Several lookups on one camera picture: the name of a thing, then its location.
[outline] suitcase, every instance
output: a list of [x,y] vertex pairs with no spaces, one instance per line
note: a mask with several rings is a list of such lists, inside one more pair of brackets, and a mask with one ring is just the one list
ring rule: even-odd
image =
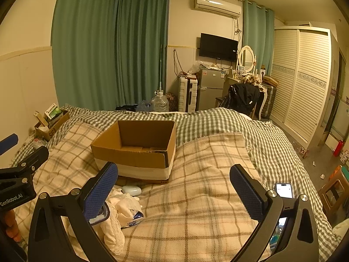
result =
[[179,78],[178,111],[194,112],[197,102],[198,80]]
[[[273,109],[275,96],[276,96],[276,87],[273,85],[267,84],[267,83],[262,83],[262,85],[267,88],[268,95],[267,95],[267,100],[262,108],[261,118],[269,119],[270,114],[271,114],[272,109]],[[260,110],[260,107],[263,103],[263,99],[264,99],[264,93],[261,93],[259,100],[257,101],[256,113],[257,113],[257,111]]]

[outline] wardrobe door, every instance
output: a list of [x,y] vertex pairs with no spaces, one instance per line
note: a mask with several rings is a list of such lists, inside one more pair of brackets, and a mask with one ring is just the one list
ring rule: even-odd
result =
[[297,61],[297,29],[275,30],[273,66],[270,76],[276,79],[275,101],[271,115],[284,122],[289,105]]
[[314,135],[326,99],[330,73],[329,42],[326,32],[299,32],[297,77],[284,123],[306,143]]

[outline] table leg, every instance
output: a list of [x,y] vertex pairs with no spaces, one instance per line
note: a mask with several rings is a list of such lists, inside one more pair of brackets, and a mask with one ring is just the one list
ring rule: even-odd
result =
[[266,103],[266,101],[267,101],[267,97],[268,97],[268,90],[267,89],[265,89],[264,90],[264,99],[263,99],[263,102],[262,102],[262,105],[261,105],[261,109],[259,110],[259,120],[261,120],[261,118],[262,118],[262,116],[261,116],[261,114],[262,114],[262,109],[263,109],[263,107],[264,107],[264,105],[265,105],[265,103]]

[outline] plastic water bottle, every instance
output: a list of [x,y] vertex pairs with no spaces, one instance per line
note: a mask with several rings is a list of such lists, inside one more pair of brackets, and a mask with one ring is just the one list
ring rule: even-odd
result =
[[152,110],[156,112],[169,112],[169,101],[164,96],[164,91],[156,91],[155,97],[151,100]]

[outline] black jacket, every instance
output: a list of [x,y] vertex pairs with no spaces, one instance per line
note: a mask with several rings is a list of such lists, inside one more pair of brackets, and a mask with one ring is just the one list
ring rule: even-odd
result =
[[221,107],[250,115],[259,98],[259,89],[251,84],[231,85]]

